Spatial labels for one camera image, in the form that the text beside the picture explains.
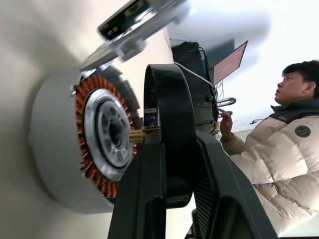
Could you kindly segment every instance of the computer monitor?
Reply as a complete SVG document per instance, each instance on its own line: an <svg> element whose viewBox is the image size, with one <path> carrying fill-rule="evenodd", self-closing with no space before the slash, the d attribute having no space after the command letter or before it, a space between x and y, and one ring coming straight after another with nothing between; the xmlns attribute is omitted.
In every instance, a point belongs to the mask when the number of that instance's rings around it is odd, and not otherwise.
<svg viewBox="0 0 319 239"><path fill-rule="evenodd" d="M237 47L230 55L212 68L210 78L214 85L218 84L240 67L247 43L248 41Z"/></svg>

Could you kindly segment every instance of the aluminum part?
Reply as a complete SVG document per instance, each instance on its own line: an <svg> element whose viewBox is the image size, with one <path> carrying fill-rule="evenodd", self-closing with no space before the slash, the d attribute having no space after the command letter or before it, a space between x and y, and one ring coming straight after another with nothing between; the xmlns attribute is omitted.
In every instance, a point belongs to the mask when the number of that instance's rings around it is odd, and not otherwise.
<svg viewBox="0 0 319 239"><path fill-rule="evenodd" d="M82 62L81 70L98 68L117 57L122 61L131 59L144 49L146 39L173 21L179 23L190 11L190 3L186 0L167 0L163 3L153 1L152 4L154 3L158 3L157 13L152 18L120 39L112 43L103 43Z"/></svg>
<svg viewBox="0 0 319 239"><path fill-rule="evenodd" d="M106 89L89 97L84 111L84 133L93 162L109 180L118 182L132 160L130 122L121 102Z"/></svg>

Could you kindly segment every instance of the white puffer jacket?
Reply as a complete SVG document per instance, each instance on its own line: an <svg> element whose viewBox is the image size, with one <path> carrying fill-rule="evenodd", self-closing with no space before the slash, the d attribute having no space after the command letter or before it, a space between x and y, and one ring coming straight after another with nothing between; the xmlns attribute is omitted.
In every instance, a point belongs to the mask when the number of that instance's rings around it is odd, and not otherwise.
<svg viewBox="0 0 319 239"><path fill-rule="evenodd" d="M319 213L319 116L289 124L269 117L246 142L221 142L253 184L278 236Z"/></svg>

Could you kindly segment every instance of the black hair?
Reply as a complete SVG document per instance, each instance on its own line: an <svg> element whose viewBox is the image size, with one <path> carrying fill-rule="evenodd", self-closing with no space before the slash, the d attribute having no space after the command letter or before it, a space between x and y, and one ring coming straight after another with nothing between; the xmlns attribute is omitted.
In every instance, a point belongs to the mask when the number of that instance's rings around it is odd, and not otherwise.
<svg viewBox="0 0 319 239"><path fill-rule="evenodd" d="M315 82L316 88L314 93L314 98L319 98L319 61L312 60L312 61L304 61L302 63L295 63L287 66L283 72L282 77L292 73L298 72L303 77L304 80L307 82Z"/></svg>

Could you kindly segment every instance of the white wall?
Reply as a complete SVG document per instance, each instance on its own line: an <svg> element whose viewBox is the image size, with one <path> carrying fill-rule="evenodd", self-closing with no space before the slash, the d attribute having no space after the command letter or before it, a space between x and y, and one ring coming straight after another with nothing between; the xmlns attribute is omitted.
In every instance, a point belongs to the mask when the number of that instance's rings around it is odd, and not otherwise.
<svg viewBox="0 0 319 239"><path fill-rule="evenodd" d="M41 80L76 66L93 52L102 42L96 27L125 3L126 0L0 2L1 239L107 238L111 214L76 214L59 206L43 191L27 134L32 100ZM139 56L124 64L115 63L142 103L146 66L172 62L163 32L148 43ZM167 215L168 238L183 238L191 224L190 210L169 211Z"/></svg>

